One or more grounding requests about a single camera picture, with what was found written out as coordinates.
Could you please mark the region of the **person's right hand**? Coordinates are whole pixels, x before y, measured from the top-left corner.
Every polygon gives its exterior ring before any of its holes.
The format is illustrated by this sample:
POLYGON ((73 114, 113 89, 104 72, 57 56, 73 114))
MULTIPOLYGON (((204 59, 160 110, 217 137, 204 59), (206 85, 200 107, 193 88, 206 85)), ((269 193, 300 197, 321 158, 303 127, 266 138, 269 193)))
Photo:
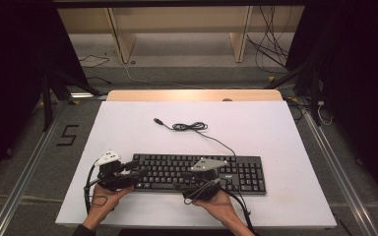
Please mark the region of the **person's right hand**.
POLYGON ((223 225, 228 225, 235 217, 237 217, 229 195, 223 191, 219 191, 209 201, 196 200, 193 201, 192 204, 196 207, 202 207, 205 209, 212 217, 223 225))

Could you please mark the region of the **aluminium floor rail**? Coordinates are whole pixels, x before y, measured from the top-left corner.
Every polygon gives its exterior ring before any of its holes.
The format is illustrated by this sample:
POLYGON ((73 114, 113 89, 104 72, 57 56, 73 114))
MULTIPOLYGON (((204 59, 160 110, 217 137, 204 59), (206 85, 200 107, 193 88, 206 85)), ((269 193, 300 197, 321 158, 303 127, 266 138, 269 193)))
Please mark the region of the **aluminium floor rail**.
POLYGON ((11 179, 14 185, 10 187, 6 195, 0 194, 0 236, 4 235, 19 203, 21 202, 32 176, 48 147, 59 117, 66 109, 67 105, 67 101, 60 101, 54 106, 55 111, 53 114, 53 120, 50 122, 50 125, 46 130, 42 131, 39 134, 39 137, 32 142, 33 150, 28 156, 28 160, 23 165, 20 175, 11 179))
POLYGON ((352 186, 345 170, 340 164, 331 144, 326 138, 323 130, 316 125, 309 111, 304 110, 303 116, 326 159, 328 166, 336 179, 336 182, 346 200, 346 203, 354 216, 360 231, 364 236, 378 236, 378 229, 372 220, 368 209, 352 186))

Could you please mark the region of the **light wooden shelf unit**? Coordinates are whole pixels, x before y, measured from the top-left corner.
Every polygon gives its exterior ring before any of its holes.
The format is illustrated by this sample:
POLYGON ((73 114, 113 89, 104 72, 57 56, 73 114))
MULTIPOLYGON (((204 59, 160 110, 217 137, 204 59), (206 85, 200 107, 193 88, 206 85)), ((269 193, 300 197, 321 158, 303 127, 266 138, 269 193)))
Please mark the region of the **light wooden shelf unit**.
POLYGON ((247 34, 295 32, 302 6, 73 8, 58 11, 68 33, 109 33, 122 63, 138 33, 226 32, 234 60, 243 60, 247 34))

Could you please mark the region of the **person's left hand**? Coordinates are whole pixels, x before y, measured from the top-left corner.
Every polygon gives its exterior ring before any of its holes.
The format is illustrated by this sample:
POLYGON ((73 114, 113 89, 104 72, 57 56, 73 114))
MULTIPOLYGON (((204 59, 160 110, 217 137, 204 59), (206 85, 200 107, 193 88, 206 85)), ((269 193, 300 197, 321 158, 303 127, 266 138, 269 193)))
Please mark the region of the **person's left hand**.
POLYGON ((133 190, 134 187, 131 186, 112 192, 103 189, 100 185, 96 185, 94 187, 91 208, 83 225, 91 231, 95 231, 106 217, 118 206, 119 201, 133 190))

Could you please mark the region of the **black metal stand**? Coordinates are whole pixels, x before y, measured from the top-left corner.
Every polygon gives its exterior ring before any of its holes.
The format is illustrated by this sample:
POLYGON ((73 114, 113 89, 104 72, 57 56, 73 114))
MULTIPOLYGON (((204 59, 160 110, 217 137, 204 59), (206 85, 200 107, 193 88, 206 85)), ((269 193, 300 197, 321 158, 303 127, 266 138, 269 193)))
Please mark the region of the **black metal stand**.
POLYGON ((68 90, 68 86, 77 87, 95 96, 106 95, 106 92, 99 91, 89 85, 84 72, 75 76, 72 73, 68 73, 66 70, 48 69, 41 76, 40 85, 44 109, 44 132, 50 128, 53 122, 51 92, 62 101, 68 100, 72 96, 72 93, 68 90))
POLYGON ((297 78, 296 84, 293 89, 294 93, 296 95, 308 94, 311 97, 311 117, 315 124, 317 126, 320 126, 321 121, 318 113, 318 102, 320 98, 319 74, 317 71, 316 61, 314 59, 306 59, 303 64, 298 66, 296 69, 288 72, 279 80, 270 83, 265 87, 265 89, 276 89, 294 78, 297 78))

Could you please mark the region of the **black keyboard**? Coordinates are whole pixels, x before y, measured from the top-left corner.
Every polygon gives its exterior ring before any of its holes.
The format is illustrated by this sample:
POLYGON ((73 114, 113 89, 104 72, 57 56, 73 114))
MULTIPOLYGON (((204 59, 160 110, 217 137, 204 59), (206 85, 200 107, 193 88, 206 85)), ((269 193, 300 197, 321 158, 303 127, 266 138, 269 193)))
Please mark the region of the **black keyboard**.
POLYGON ((149 174, 136 184, 137 191, 172 193, 173 183, 188 184, 181 177, 202 157, 226 160, 228 165, 220 167, 220 185, 226 190, 246 195, 266 195, 266 184, 260 156, 240 155, 195 155, 195 154, 152 154, 134 153, 139 161, 138 169, 148 168, 149 174))

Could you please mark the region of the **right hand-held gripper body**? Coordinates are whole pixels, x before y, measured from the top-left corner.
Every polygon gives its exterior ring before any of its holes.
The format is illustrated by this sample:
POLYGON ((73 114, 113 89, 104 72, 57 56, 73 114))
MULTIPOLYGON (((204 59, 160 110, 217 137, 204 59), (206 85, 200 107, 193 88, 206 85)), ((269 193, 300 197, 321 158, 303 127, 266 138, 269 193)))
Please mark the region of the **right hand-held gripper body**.
POLYGON ((181 192, 184 199, 195 201, 211 200, 221 188, 221 177, 217 173, 220 167, 228 165, 226 160, 215 160, 202 157, 188 172, 200 174, 199 179, 188 180, 187 190, 181 192))

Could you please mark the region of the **white table board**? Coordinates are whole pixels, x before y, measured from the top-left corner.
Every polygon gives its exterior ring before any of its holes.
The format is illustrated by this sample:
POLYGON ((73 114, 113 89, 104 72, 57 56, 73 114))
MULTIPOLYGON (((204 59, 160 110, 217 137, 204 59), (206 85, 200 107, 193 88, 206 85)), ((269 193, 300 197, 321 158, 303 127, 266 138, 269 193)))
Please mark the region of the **white table board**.
POLYGON ((83 188, 89 170, 109 149, 124 162, 134 153, 260 156, 267 194, 245 199, 254 227, 336 225, 283 101, 104 102, 57 223, 75 225, 85 219, 83 188))

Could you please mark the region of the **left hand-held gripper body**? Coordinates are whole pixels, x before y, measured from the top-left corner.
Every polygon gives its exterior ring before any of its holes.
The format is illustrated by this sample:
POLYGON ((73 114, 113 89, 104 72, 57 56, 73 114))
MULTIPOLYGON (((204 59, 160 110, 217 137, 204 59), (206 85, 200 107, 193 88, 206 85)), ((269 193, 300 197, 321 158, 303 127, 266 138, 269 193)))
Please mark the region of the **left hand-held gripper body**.
POLYGON ((121 169, 123 163, 120 159, 121 156, 118 153, 108 150, 94 163, 94 167, 99 167, 97 179, 103 189, 116 191, 134 186, 131 175, 123 174, 124 170, 121 169))

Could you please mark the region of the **silver metal bar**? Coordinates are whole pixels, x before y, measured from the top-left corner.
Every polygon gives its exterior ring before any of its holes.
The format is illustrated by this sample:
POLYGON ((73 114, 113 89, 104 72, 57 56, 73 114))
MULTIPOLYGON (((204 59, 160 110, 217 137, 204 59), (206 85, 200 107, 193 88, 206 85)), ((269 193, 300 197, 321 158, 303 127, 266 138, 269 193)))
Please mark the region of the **silver metal bar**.
POLYGON ((95 95, 89 92, 73 92, 70 96, 72 99, 101 99, 106 100, 107 95, 95 95))

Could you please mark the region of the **wooden table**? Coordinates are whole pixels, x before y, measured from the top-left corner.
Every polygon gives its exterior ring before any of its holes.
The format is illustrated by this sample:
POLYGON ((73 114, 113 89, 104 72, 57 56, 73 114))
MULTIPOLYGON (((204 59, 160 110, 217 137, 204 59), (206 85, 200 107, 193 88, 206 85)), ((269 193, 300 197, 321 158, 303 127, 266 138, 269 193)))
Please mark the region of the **wooden table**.
POLYGON ((117 89, 107 101, 282 101, 276 89, 117 89))

